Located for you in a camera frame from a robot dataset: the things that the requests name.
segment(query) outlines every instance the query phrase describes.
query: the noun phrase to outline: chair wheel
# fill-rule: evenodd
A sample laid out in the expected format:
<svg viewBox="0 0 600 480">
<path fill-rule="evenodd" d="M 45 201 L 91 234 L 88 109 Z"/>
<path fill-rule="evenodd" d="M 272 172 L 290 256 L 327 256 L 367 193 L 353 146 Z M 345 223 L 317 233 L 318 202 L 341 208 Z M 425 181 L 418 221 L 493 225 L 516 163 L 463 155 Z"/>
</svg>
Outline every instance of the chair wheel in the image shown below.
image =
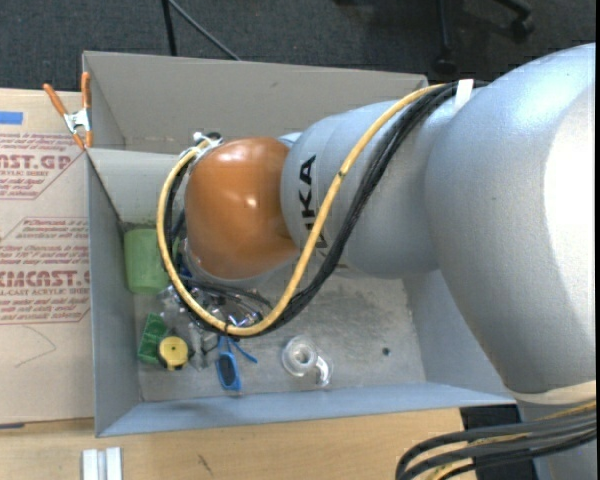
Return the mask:
<svg viewBox="0 0 600 480">
<path fill-rule="evenodd" d="M 511 22 L 511 33 L 515 41 L 524 41 L 536 28 L 531 16 L 526 18 L 516 18 Z"/>
<path fill-rule="evenodd" d="M 433 69 L 442 75 L 453 75 L 458 70 L 458 66 L 448 53 L 443 53 L 433 62 Z"/>
</svg>

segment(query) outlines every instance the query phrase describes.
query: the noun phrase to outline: box floor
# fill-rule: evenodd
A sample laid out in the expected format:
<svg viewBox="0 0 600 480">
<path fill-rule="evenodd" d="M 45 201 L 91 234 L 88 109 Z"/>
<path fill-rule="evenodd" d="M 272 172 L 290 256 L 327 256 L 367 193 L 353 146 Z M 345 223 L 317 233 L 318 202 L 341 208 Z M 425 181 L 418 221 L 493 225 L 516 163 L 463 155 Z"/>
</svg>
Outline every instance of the box floor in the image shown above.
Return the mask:
<svg viewBox="0 0 600 480">
<path fill-rule="evenodd" d="M 285 279 L 286 271 L 267 282 L 261 292 L 270 301 L 276 301 Z M 135 297 L 138 343 L 147 314 L 160 311 L 162 306 L 155 297 Z M 177 329 L 183 331 L 186 324 Z M 283 368 L 282 350 L 298 334 L 309 336 L 331 358 L 333 375 L 327 388 L 316 387 L 314 376 L 293 377 Z M 333 275 L 294 320 L 264 336 L 242 339 L 240 345 L 258 359 L 258 364 L 254 364 L 234 349 L 244 394 L 425 381 L 418 338 L 401 280 Z M 147 402 L 235 395 L 222 389 L 213 364 L 200 371 L 191 364 L 179 371 L 140 362 L 138 368 L 141 397 Z"/>
</svg>

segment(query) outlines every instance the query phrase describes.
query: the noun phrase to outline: gray box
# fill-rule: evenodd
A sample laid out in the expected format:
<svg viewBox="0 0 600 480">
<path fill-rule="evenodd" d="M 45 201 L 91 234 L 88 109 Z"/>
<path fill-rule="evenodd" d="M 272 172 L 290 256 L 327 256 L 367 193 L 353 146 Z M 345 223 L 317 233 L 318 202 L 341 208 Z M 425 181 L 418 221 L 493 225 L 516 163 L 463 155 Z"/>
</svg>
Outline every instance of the gray box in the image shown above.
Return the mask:
<svg viewBox="0 0 600 480">
<path fill-rule="evenodd" d="M 332 276 L 288 325 L 241 345 L 244 389 L 215 368 L 169 372 L 136 357 L 155 297 L 125 283 L 122 229 L 153 225 L 162 183 L 195 131 L 281 136 L 328 115 L 398 99 L 419 75 L 86 52 L 94 144 L 87 159 L 98 436 L 513 403 L 439 271 L 402 280 Z M 288 272 L 264 287 L 275 300 Z M 291 377 L 280 354 L 309 335 L 332 382 Z"/>
</svg>

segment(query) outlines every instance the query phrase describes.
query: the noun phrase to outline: green object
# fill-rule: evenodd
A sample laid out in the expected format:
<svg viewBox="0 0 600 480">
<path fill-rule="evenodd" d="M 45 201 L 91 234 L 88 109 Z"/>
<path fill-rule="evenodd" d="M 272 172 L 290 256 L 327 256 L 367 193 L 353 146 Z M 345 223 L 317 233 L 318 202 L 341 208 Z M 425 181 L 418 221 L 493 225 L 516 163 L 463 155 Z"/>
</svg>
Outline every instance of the green object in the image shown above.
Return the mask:
<svg viewBox="0 0 600 480">
<path fill-rule="evenodd" d="M 143 363 L 161 364 L 158 345 L 168 332 L 169 329 L 162 317 L 156 313 L 149 313 L 138 347 L 138 359 Z"/>
<path fill-rule="evenodd" d="M 157 295 L 169 285 L 169 276 L 162 267 L 155 229 L 139 228 L 125 233 L 124 261 L 127 286 L 133 293 Z"/>
</svg>

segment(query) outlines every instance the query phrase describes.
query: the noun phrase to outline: metal bracket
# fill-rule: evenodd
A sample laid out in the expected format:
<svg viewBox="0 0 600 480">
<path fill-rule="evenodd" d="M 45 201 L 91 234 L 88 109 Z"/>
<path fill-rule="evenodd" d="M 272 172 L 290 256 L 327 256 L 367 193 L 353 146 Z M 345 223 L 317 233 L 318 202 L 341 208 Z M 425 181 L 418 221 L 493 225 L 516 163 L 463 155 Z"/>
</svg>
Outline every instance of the metal bracket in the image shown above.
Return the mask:
<svg viewBox="0 0 600 480">
<path fill-rule="evenodd" d="M 81 480 L 122 480 L 122 448 L 83 450 Z"/>
</svg>

